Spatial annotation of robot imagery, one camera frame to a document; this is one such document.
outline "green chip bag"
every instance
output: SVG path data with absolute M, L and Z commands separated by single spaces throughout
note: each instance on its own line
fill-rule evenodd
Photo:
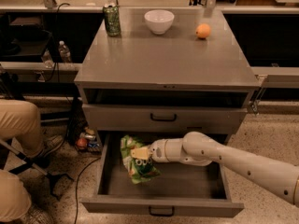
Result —
M 121 156 L 124 167 L 134 184 L 150 181 L 153 177 L 160 175 L 153 164 L 152 159 L 139 160 L 132 158 L 131 149 L 143 147 L 144 144 L 138 139 L 125 135 L 121 139 Z

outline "khaki pants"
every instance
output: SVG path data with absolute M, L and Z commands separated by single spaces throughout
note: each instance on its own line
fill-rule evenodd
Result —
M 28 157 L 43 148 L 38 108 L 29 102 L 0 99 L 0 138 L 16 138 Z M 24 215 L 31 206 L 30 195 L 16 175 L 0 170 L 0 221 Z

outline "drawer handle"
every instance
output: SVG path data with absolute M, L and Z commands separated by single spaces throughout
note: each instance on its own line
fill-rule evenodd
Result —
M 158 118 L 158 117 L 155 117 L 152 113 L 150 113 L 150 119 L 153 121 L 159 121 L 159 122 L 174 122 L 177 119 L 177 115 L 174 114 L 174 117 L 172 117 L 172 118 Z
M 175 207 L 174 206 L 171 207 L 170 213 L 168 213 L 168 214 L 167 213 L 166 214 L 153 213 L 152 209 L 154 209 L 154 208 L 151 208 L 151 206 L 149 206 L 149 214 L 151 216 L 154 216 L 154 217 L 172 217 L 175 214 Z

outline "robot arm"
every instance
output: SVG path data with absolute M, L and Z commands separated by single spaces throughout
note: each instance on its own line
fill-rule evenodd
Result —
M 149 154 L 157 162 L 179 161 L 199 166 L 212 161 L 220 163 L 299 207 L 299 168 L 289 163 L 224 146 L 198 132 L 179 139 L 157 140 L 149 146 Z

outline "white bowl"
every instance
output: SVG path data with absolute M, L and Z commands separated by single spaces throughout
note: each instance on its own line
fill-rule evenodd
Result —
M 164 34 L 172 25 L 175 15 L 167 10 L 152 10 L 144 15 L 149 29 L 157 34 Z

